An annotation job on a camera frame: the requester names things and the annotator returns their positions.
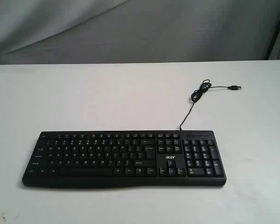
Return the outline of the black Acer keyboard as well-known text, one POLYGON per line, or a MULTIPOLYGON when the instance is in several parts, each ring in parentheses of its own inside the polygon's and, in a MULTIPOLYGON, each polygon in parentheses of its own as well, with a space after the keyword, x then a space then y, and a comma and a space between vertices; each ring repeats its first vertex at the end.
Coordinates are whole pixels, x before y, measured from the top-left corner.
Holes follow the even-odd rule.
POLYGON ((223 186, 212 131, 42 132, 22 182, 45 188, 223 186))

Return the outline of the grey backdrop cloth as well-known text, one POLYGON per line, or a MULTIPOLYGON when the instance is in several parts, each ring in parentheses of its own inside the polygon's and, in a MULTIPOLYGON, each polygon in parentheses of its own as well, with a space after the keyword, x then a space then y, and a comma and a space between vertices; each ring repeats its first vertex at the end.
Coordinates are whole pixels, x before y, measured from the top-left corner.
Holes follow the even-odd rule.
POLYGON ((0 0, 0 64, 263 60, 280 0, 0 0))

